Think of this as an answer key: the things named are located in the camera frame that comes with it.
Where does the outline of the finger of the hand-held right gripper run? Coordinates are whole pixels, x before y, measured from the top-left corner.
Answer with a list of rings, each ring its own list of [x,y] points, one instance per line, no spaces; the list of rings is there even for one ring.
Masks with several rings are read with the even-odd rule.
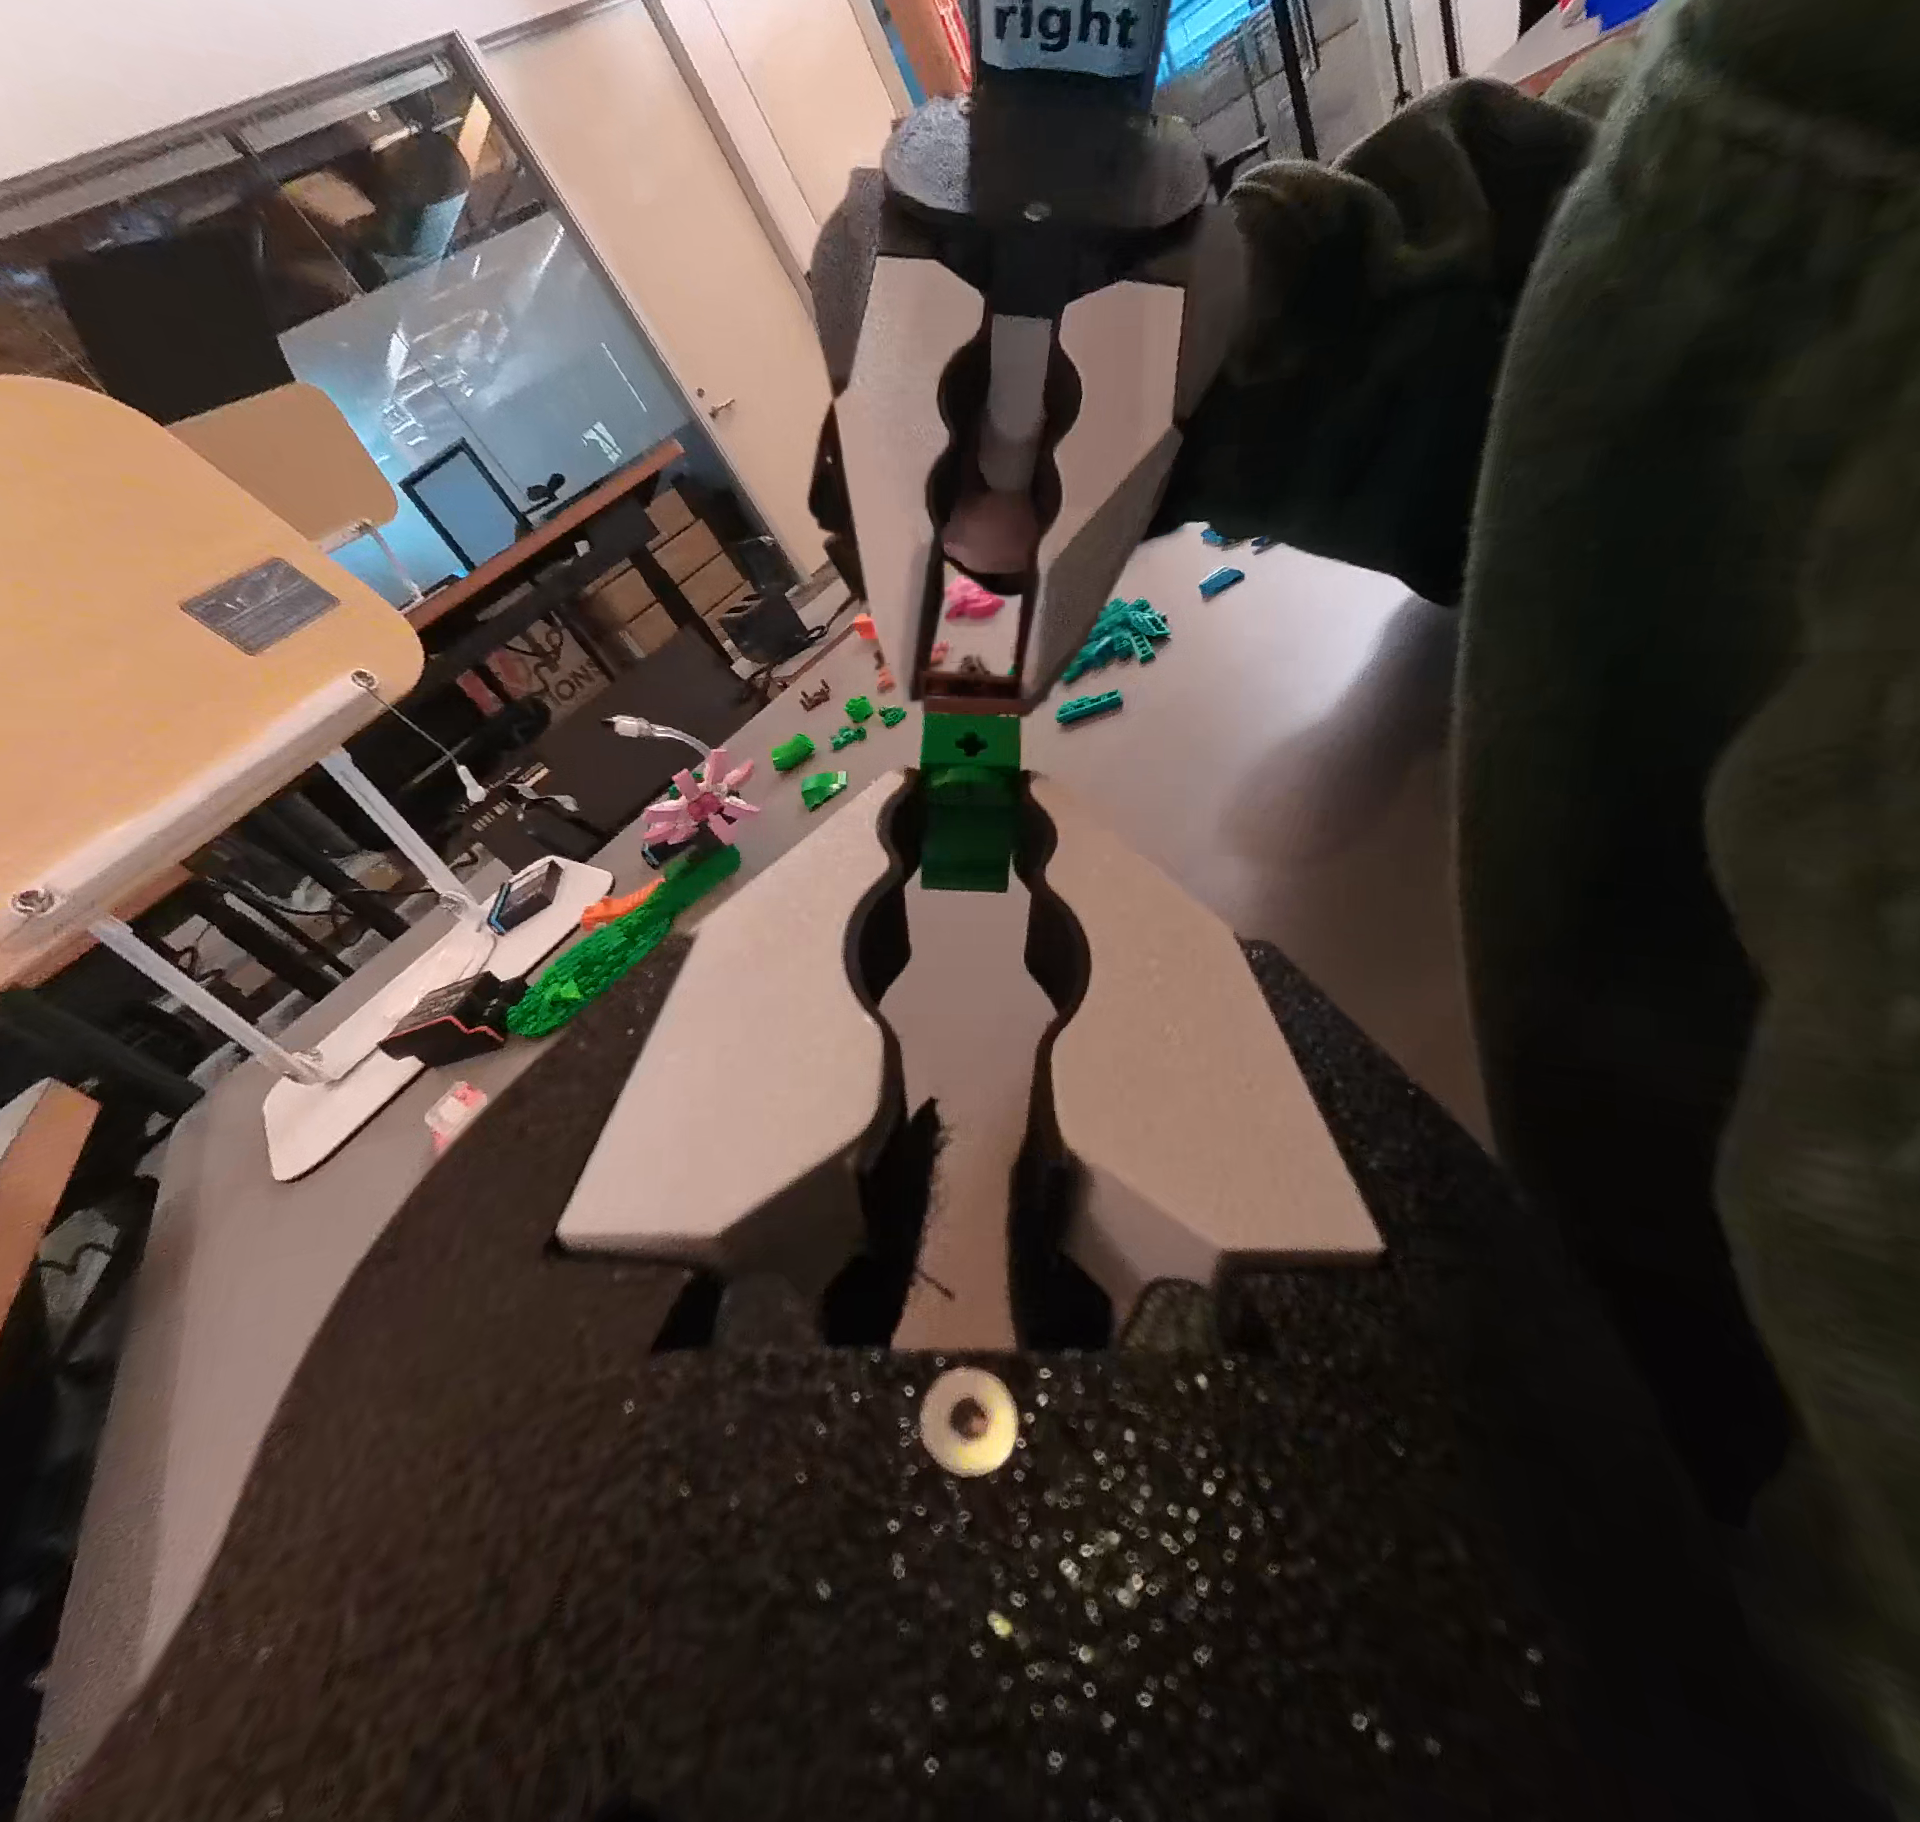
[[[944,378],[980,338],[980,290],[925,254],[879,252],[834,433],[866,610],[887,665],[915,702],[963,702],[926,662],[942,594],[932,478],[955,447]]]
[[[1025,702],[1055,688],[1146,539],[1244,300],[1239,226],[1200,220],[1139,272],[1064,308],[1060,347],[1079,411],[1053,448],[1060,504],[1038,542],[1025,607]]]

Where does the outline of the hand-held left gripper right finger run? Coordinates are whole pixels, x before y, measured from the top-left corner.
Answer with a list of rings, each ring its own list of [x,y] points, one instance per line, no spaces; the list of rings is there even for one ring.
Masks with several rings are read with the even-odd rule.
[[[1023,965],[1050,1004],[1018,1261],[1095,1287],[1367,1267],[1385,1238],[1232,928],[1029,775]]]

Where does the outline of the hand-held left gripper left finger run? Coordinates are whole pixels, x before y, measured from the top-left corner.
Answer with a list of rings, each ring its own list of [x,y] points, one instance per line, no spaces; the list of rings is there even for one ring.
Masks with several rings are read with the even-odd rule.
[[[915,781],[840,805],[695,930],[554,1228],[573,1257],[834,1275],[904,1122],[882,1002],[910,958],[899,840]]]

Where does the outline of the green lego model pink flower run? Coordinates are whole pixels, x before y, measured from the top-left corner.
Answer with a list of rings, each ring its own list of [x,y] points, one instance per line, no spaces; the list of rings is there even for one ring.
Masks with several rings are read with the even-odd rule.
[[[674,773],[667,791],[644,805],[643,843],[668,856],[655,872],[661,893],[620,922],[585,932],[512,1009],[511,1039],[538,1042],[556,1035],[655,954],[676,922],[716,896],[742,867],[738,828],[759,815],[745,794],[756,760],[737,760],[726,746]]]

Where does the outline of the green and brown lego assembly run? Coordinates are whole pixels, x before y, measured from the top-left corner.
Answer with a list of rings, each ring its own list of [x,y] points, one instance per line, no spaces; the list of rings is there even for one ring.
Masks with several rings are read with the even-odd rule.
[[[926,683],[923,889],[1001,896],[1014,874],[1026,805],[1018,683],[974,652],[940,662]]]

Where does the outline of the person's right forearm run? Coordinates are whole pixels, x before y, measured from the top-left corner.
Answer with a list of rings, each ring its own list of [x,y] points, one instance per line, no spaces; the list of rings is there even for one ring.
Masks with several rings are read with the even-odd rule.
[[[1473,79],[1334,163],[1246,173],[1225,201],[1246,297],[1161,524],[1281,542],[1453,610],[1509,336],[1598,128]]]

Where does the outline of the pile of teal lego pieces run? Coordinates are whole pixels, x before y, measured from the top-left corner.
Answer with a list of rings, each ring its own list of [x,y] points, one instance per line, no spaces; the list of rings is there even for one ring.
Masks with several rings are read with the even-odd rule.
[[[1148,667],[1173,639],[1170,619],[1148,599],[1110,599],[1085,644],[1068,658],[1060,684],[1068,687],[1122,665]]]

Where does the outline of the person's right hand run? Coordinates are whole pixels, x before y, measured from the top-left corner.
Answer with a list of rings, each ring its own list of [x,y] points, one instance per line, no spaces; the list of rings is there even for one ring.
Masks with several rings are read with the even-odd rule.
[[[998,597],[1020,597],[1035,580],[1044,520],[1029,490],[980,487],[957,500],[940,549],[949,565]]]

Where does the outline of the black box device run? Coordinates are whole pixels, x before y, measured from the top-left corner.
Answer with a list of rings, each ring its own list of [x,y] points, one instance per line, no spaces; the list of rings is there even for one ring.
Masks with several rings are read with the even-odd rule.
[[[825,627],[810,627],[782,590],[756,590],[733,602],[714,629],[737,661],[755,667],[803,658],[825,637]]]

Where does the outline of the black battery red label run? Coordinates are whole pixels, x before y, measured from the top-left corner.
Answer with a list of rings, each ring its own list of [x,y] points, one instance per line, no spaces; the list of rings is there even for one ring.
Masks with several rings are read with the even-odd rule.
[[[420,1069],[468,1062],[507,1047],[511,1017],[528,995],[528,978],[476,972],[423,996],[380,1039],[378,1052]]]

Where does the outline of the person's green hoodie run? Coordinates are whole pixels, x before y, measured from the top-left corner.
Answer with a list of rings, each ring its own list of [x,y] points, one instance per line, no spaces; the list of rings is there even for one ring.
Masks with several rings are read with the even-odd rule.
[[[1502,1160],[1917,1819],[1917,0],[1678,0],[1483,457],[1459,884]]]

